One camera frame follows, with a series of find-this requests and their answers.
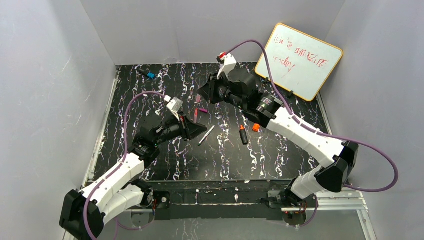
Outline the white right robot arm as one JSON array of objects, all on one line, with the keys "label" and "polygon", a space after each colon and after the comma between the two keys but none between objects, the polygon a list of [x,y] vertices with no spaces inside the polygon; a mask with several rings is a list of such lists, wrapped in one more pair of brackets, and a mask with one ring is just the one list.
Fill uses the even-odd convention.
[{"label": "white right robot arm", "polygon": [[281,100],[259,90],[256,77],[247,70],[210,74],[197,93],[210,104],[235,106],[249,121],[286,137],[318,162],[316,168],[294,178],[280,193],[283,204],[295,205],[324,190],[339,193],[345,186],[356,163],[358,144],[325,137],[307,122],[297,122]]}]

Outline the pink translucent pen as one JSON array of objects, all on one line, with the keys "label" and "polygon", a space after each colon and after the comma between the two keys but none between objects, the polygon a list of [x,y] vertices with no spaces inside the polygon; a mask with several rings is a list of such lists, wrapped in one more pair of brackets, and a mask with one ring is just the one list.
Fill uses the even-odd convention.
[{"label": "pink translucent pen", "polygon": [[197,120],[198,120],[198,109],[196,108],[194,110],[193,122],[197,123]]}]

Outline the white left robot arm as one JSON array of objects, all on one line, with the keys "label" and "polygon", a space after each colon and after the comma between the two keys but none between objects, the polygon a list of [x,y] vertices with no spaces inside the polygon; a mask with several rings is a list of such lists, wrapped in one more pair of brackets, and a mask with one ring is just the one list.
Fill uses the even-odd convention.
[{"label": "white left robot arm", "polygon": [[155,127],[141,127],[123,159],[89,186],[65,195],[59,226],[78,240],[94,240],[123,211],[140,204],[149,206],[153,190],[138,177],[157,158],[160,144],[176,138],[190,141],[207,130],[182,114]]}]

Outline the white green-tipped pen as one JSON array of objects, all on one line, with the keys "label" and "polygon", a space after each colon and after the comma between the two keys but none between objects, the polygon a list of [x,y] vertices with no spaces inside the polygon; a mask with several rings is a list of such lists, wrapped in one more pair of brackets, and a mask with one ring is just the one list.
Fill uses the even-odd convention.
[{"label": "white green-tipped pen", "polygon": [[199,141],[198,146],[201,146],[204,141],[207,139],[207,137],[212,133],[212,131],[214,130],[215,126],[213,125],[206,133],[205,135],[202,137],[202,139]]}]

